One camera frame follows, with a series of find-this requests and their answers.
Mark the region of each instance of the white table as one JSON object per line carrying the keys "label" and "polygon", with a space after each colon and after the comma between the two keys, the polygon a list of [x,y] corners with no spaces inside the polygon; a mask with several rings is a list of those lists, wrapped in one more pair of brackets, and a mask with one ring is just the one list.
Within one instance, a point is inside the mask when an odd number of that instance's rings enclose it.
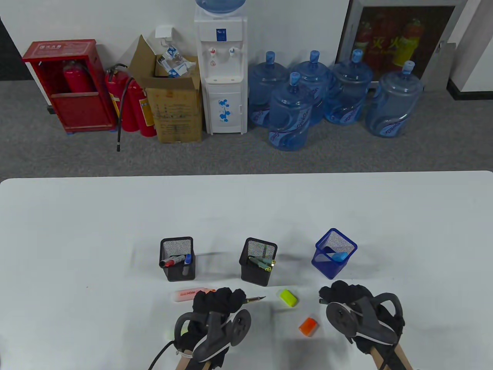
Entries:
{"label": "white table", "polygon": [[[247,306],[257,325],[224,369],[373,369],[317,302],[331,281],[310,260],[331,227],[358,244],[338,278],[399,296],[414,368],[490,369],[492,186],[490,172],[4,181],[1,370],[146,369],[191,308],[170,293],[200,286],[268,296]],[[159,242],[179,236],[194,238],[197,278],[169,283]],[[248,237],[279,246],[267,288],[239,279]],[[322,328],[308,339],[310,314]],[[155,369],[177,361],[170,349]]]}

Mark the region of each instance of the blue eraser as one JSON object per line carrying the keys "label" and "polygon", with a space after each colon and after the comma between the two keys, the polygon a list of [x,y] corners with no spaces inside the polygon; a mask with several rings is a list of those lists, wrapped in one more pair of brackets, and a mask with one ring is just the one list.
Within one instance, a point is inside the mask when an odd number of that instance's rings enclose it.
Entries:
{"label": "blue eraser", "polygon": [[335,253],[331,258],[336,262],[342,262],[349,256],[348,252],[338,252]]}

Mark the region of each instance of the wall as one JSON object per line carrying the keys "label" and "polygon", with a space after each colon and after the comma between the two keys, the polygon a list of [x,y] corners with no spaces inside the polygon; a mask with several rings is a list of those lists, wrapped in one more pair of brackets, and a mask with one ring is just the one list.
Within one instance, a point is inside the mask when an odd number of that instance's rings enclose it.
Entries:
{"label": "wall", "polygon": [[462,91],[492,91],[493,1],[481,0],[457,47],[450,78]]}
{"label": "wall", "polygon": [[493,39],[467,79],[462,91],[493,91]]}
{"label": "wall", "polygon": [[[332,63],[337,54],[349,0],[247,0],[250,61],[277,52],[290,64],[320,50]],[[156,26],[172,24],[177,46],[197,55],[193,0],[3,0],[0,14],[21,54],[32,41],[95,38],[105,67],[129,63],[140,34],[149,38]]]}
{"label": "wall", "polygon": [[464,10],[457,21],[456,27],[450,35],[449,42],[455,42],[459,45],[480,2],[481,0],[467,0]]}

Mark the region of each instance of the pen holder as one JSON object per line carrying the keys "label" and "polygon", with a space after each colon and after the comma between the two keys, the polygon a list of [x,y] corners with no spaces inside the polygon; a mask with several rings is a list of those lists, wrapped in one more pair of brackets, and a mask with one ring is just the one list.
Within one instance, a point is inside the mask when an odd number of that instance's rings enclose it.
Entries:
{"label": "pen holder", "polygon": [[[329,279],[333,279],[346,266],[358,246],[337,229],[330,229],[316,244],[312,265]],[[337,261],[331,256],[334,253],[346,252],[348,256],[343,261]]]}
{"label": "pen holder", "polygon": [[271,273],[265,271],[248,259],[248,256],[275,259],[277,245],[255,238],[248,238],[240,256],[242,280],[266,287]]}
{"label": "pen holder", "polygon": [[[192,263],[184,262],[165,267],[163,261],[171,256],[192,255]],[[195,279],[195,253],[193,253],[193,239],[189,236],[182,238],[168,238],[161,240],[159,246],[159,267],[164,270],[168,281],[185,281]]]}

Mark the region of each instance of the water dispenser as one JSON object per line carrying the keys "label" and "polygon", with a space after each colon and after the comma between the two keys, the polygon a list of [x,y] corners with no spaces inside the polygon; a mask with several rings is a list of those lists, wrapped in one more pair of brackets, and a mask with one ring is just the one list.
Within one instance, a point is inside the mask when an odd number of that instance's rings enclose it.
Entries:
{"label": "water dispenser", "polygon": [[245,6],[215,14],[197,5],[195,31],[207,132],[244,134],[248,95]]}

